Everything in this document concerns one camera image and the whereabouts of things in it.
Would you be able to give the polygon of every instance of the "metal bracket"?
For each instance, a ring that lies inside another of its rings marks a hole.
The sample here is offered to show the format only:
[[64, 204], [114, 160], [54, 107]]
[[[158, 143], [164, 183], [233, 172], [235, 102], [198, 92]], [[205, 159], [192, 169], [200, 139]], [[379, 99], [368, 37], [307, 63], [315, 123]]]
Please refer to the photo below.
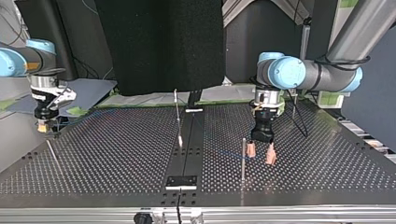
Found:
[[[239, 13], [254, 1], [255, 0], [228, 0], [225, 2], [222, 7], [224, 27], [227, 27]], [[298, 0], [272, 0], [272, 2], [282, 9], [292, 20], [294, 20], [294, 13], [296, 13], [295, 23], [297, 25], [303, 24], [304, 19], [309, 17], [308, 10], [306, 10], [304, 5], [299, 3]]]
[[169, 176], [166, 181], [166, 190], [196, 190], [197, 189], [197, 176]]

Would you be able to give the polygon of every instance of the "black foam panel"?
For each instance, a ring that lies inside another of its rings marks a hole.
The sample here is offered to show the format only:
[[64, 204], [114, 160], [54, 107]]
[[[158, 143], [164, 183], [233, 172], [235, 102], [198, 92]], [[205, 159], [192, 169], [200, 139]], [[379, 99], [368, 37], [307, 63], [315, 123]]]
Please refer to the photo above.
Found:
[[196, 91], [225, 74], [220, 0], [95, 0], [120, 93]]

